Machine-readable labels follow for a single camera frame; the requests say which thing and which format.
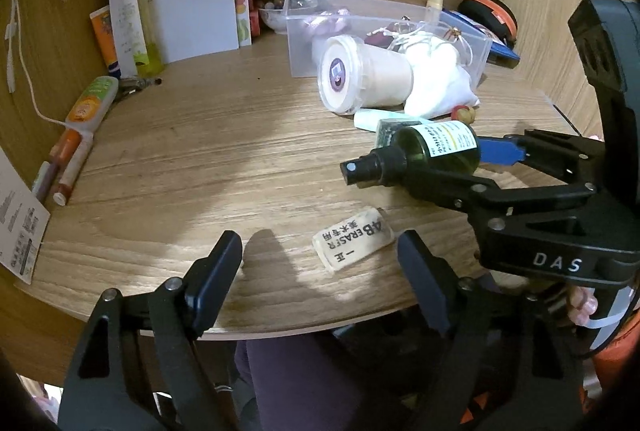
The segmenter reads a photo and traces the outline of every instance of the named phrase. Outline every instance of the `purple pants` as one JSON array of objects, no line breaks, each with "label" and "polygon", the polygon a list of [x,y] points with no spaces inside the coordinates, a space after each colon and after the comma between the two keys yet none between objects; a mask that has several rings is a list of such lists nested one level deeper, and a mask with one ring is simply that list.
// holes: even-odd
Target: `purple pants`
[{"label": "purple pants", "polygon": [[263,431],[395,431],[410,411],[356,371],[328,333],[239,341]]}]

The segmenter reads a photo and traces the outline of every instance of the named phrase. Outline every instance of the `wooden desk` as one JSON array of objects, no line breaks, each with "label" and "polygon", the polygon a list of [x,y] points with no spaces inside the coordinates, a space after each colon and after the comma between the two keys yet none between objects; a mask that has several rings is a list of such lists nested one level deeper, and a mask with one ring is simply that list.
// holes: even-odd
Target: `wooden desk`
[{"label": "wooden desk", "polygon": [[[479,134],[570,132],[510,70],[488,71]],[[245,245],[244,267],[208,337],[336,327],[414,303],[393,246],[334,276],[311,246],[317,231],[367,205],[396,231],[417,229],[458,274],[479,273],[464,215],[399,188],[344,184],[338,163],[373,143],[374,134],[322,107],[315,79],[290,77],[284,36],[171,64],[161,86],[105,119],[70,204],[54,208],[24,289],[86,319],[106,288],[150,291],[233,229]],[[494,177],[503,187],[548,183],[522,166]]]}]

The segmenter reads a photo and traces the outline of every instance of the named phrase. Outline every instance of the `paper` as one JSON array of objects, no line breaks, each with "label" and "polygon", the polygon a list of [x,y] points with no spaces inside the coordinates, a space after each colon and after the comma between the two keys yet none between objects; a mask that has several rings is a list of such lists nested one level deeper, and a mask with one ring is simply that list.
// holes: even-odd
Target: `paper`
[{"label": "paper", "polygon": [[238,23],[239,45],[250,45],[251,26],[249,24],[249,0],[236,0],[236,21]]},{"label": "paper", "polygon": [[49,212],[0,149],[0,263],[31,284]]},{"label": "paper", "polygon": [[[165,63],[238,49],[234,0],[147,1]],[[136,67],[126,36],[122,0],[109,0],[109,5],[122,77],[134,77]]]}]

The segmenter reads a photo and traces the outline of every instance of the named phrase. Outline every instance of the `green glass bottle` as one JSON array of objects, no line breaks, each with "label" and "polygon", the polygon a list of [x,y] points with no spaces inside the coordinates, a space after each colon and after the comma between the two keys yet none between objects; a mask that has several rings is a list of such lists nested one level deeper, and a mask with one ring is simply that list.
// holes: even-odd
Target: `green glass bottle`
[{"label": "green glass bottle", "polygon": [[122,0],[127,35],[138,77],[154,77],[164,69],[149,3],[146,0]]},{"label": "green glass bottle", "polygon": [[401,184],[424,169],[472,175],[480,164],[475,132],[457,120],[412,125],[399,129],[388,146],[340,164],[347,185],[374,182]]}]

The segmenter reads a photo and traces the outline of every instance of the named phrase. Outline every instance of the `white cloth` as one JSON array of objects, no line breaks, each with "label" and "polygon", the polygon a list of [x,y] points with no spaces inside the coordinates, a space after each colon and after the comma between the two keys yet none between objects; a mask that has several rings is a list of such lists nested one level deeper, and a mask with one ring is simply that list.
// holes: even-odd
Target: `white cloth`
[{"label": "white cloth", "polygon": [[412,116],[433,118],[455,106],[477,106],[471,77],[454,45],[428,33],[413,36],[400,50],[414,70],[414,89],[404,104]]}]

